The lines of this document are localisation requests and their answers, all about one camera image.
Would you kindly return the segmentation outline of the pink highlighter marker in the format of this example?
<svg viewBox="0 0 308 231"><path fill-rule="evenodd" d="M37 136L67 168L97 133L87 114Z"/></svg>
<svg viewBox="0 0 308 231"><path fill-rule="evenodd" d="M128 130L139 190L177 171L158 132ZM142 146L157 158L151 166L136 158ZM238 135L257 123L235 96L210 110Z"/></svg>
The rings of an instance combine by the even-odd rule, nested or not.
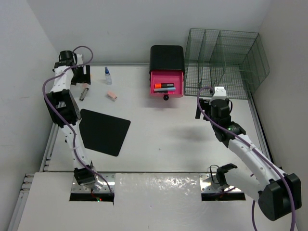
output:
<svg viewBox="0 0 308 231"><path fill-rule="evenodd" d="M166 95L172 95L172 94L174 94L174 91L157 91L157 92L155 92L155 94L166 94Z"/></svg>

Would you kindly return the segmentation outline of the orange black highlighter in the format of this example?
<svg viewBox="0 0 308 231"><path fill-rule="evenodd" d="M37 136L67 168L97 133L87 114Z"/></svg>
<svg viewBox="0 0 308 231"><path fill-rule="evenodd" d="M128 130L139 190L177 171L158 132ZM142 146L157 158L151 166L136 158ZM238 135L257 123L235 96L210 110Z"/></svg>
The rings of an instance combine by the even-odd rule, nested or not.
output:
<svg viewBox="0 0 308 231"><path fill-rule="evenodd" d="M174 83L155 83L154 88L174 87Z"/></svg>

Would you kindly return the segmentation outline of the blue highlighter marker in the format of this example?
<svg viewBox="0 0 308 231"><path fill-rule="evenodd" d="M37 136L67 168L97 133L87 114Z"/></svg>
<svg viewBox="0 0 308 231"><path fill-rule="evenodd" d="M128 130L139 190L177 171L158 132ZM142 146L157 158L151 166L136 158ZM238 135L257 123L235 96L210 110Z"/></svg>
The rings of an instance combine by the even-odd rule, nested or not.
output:
<svg viewBox="0 0 308 231"><path fill-rule="evenodd" d="M168 88L155 88L154 92L169 92L169 91L175 91L175 87L168 87Z"/></svg>

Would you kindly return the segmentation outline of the pink top drawer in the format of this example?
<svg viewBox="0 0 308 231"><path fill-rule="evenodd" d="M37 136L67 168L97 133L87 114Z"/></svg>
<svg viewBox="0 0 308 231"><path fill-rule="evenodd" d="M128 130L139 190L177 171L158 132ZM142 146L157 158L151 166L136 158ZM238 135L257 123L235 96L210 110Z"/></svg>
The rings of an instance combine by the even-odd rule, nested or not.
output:
<svg viewBox="0 0 308 231"><path fill-rule="evenodd" d="M150 73L150 96L181 98L183 96L183 72L181 70L154 70Z"/></svg>

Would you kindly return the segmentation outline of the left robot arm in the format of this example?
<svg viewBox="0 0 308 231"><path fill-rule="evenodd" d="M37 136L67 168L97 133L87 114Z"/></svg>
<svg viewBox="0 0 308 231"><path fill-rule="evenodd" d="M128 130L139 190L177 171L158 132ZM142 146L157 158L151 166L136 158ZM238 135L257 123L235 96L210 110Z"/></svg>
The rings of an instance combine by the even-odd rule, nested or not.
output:
<svg viewBox="0 0 308 231"><path fill-rule="evenodd" d="M80 134L81 113L75 101L71 85L90 84L90 66L83 64L81 54L61 51L53 72L53 86L50 92L43 89L44 100L53 123L61 129L72 152L74 178L78 185L88 187L98 180Z"/></svg>

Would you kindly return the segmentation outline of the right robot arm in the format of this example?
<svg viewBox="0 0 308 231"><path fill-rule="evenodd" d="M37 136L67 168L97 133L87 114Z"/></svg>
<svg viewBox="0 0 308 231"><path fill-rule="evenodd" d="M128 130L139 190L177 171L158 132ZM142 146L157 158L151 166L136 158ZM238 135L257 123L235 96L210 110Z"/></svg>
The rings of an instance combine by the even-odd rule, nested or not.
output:
<svg viewBox="0 0 308 231"><path fill-rule="evenodd" d="M210 122L219 142L236 154L251 171L241 172L236 164L220 166L214 183L225 188L234 186L251 197L271 221L291 214L295 220L296 210L302 206L301 181L292 173L287 174L274 165L253 144L246 131L231 119L229 99L197 99L196 118Z"/></svg>

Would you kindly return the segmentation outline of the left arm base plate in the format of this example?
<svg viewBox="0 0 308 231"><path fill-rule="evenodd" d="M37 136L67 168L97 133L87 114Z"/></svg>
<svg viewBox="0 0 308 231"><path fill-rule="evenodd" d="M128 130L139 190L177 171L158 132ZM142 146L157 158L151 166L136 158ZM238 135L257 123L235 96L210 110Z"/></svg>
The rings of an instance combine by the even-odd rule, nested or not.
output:
<svg viewBox="0 0 308 231"><path fill-rule="evenodd" d="M97 181L94 183L79 185L75 178L72 181L71 193L112 193L115 187L115 173L100 173L107 182L97 177Z"/></svg>

